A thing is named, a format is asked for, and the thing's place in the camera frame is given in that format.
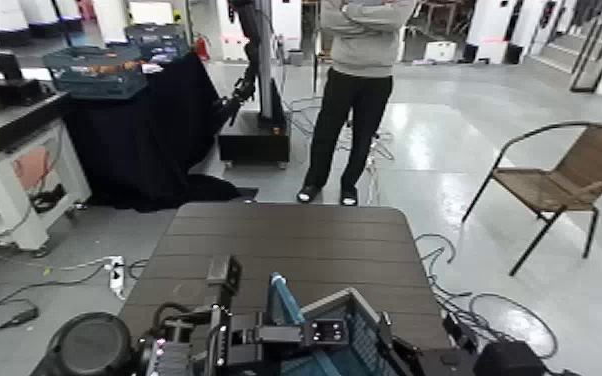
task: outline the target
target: blue basket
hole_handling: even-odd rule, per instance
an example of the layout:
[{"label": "blue basket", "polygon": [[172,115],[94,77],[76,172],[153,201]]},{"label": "blue basket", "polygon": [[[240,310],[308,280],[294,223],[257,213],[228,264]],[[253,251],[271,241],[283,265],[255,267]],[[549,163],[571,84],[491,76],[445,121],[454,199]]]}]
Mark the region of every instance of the blue basket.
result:
[{"label": "blue basket", "polygon": [[145,61],[152,63],[169,63],[189,52],[181,25],[131,25],[126,28],[126,38],[140,49]]},{"label": "blue basket", "polygon": [[135,47],[72,47],[42,58],[56,90],[78,99],[129,99],[147,86]]},{"label": "blue basket", "polygon": [[345,320],[349,346],[317,350],[310,356],[284,362],[285,376],[396,376],[390,361],[380,355],[377,344],[378,316],[355,289],[345,289],[303,309],[294,300],[285,280],[271,275],[268,312],[278,325],[301,324],[305,320]]}]

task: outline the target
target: person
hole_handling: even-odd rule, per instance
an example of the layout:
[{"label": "person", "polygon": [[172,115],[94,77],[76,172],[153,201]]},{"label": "person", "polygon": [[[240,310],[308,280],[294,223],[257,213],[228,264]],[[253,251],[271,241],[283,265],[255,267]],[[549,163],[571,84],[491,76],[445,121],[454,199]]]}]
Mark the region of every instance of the person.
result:
[{"label": "person", "polygon": [[297,194],[299,202],[312,202],[327,183],[338,136],[352,110],[352,147],[341,177],[340,203],[358,204],[356,184],[392,93],[399,32],[414,7],[415,0],[322,0],[321,27],[334,37],[333,64],[313,132],[310,166]]},{"label": "person", "polygon": [[596,7],[600,5],[597,0],[578,0],[574,6],[574,17],[572,18],[572,24],[569,27],[569,34],[579,36],[583,32],[583,25],[591,21],[595,12]]}]

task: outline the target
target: black pants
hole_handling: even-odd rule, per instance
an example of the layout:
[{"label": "black pants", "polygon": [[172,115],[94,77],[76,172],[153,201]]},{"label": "black pants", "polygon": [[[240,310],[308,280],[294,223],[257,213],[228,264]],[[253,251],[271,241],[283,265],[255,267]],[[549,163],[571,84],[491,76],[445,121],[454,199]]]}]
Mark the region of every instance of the black pants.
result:
[{"label": "black pants", "polygon": [[343,188],[352,188],[364,172],[372,138],[392,93],[392,77],[357,77],[329,70],[322,109],[317,117],[310,167],[304,185],[323,187],[329,178],[331,162],[341,128],[353,113],[350,159],[341,178]]}]

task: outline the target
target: gray sweater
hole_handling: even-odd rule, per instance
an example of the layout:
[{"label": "gray sweater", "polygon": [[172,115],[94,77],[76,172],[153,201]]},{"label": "gray sweater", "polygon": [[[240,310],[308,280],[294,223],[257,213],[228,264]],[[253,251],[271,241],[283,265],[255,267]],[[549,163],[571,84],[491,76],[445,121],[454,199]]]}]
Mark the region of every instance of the gray sweater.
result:
[{"label": "gray sweater", "polygon": [[399,50],[399,30],[416,0],[322,0],[322,30],[334,35],[334,69],[361,77],[387,77]]}]

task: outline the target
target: black tablecloth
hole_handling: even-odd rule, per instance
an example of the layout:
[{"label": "black tablecloth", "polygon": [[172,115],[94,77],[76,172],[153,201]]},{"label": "black tablecloth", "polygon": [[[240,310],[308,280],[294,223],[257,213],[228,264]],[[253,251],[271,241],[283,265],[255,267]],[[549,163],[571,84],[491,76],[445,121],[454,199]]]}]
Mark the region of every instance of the black tablecloth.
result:
[{"label": "black tablecloth", "polygon": [[91,203],[153,211],[238,197],[228,182],[187,174],[221,127],[217,91],[200,59],[189,54],[147,78],[130,100],[73,100],[65,117]]}]

